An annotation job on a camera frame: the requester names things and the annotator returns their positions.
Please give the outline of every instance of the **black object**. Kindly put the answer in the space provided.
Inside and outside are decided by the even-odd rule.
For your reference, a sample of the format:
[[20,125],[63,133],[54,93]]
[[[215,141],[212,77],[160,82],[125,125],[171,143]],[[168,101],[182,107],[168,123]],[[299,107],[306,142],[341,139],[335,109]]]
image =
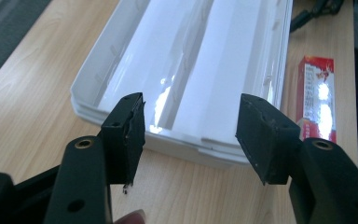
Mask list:
[[298,14],[298,16],[292,19],[290,23],[290,33],[302,27],[313,18],[318,18],[322,15],[328,14],[336,15],[341,9],[343,2],[344,0],[317,0],[315,6],[310,12],[303,10],[300,14]]
[[141,93],[122,98],[98,136],[70,142],[61,166],[16,186],[0,173],[0,223],[112,223],[110,184],[131,185],[145,143]]
[[263,183],[286,184],[297,223],[358,223],[358,169],[338,145],[301,142],[300,129],[264,99],[243,94],[237,138]]

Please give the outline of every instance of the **red package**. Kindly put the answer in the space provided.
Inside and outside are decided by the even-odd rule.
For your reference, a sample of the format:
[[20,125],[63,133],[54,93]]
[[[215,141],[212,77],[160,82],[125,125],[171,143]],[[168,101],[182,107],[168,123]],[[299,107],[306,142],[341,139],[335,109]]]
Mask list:
[[297,124],[300,139],[337,142],[333,59],[305,56],[298,66]]

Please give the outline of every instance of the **metal rivet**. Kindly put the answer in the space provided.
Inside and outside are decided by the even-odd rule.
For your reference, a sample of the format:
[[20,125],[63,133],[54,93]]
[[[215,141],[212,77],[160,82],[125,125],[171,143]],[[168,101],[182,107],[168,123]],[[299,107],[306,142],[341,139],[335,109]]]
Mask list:
[[323,149],[323,150],[331,150],[331,149],[333,149],[333,146],[330,143],[322,141],[322,140],[315,140],[315,141],[312,142],[312,144],[315,147],[318,147],[319,149]]
[[78,149],[85,149],[85,148],[89,148],[92,146],[92,144],[94,143],[94,140],[92,139],[82,139],[78,142],[76,142],[75,144],[75,148],[78,148]]

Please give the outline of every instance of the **tabletop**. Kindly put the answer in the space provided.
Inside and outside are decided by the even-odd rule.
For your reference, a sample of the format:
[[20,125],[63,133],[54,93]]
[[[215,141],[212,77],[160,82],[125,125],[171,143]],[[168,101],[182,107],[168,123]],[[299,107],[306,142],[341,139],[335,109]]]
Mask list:
[[[293,15],[313,1],[295,0]],[[0,70],[0,172],[15,183],[61,162],[65,146],[99,127],[73,112],[70,87],[117,0],[53,0]],[[337,143],[357,163],[353,8],[289,37],[281,111],[296,116],[297,65],[333,58]],[[295,223],[288,186],[263,186],[250,166],[217,169],[145,149],[129,194],[112,186],[114,219],[144,209],[148,223]]]

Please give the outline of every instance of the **wooden table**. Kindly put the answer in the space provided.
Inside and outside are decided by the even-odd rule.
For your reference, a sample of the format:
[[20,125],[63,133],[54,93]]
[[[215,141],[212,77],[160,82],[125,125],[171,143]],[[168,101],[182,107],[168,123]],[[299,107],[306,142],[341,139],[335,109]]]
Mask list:
[[[298,0],[294,15],[313,1]],[[66,144],[96,134],[79,119],[70,87],[117,1],[54,0],[0,70],[0,172],[15,183],[61,162]],[[304,55],[336,64],[337,142],[357,161],[351,1],[290,35],[282,111],[296,111]],[[145,150],[128,195],[112,187],[117,219],[143,208],[148,223],[295,223],[287,186],[263,187],[251,167],[219,170]]]

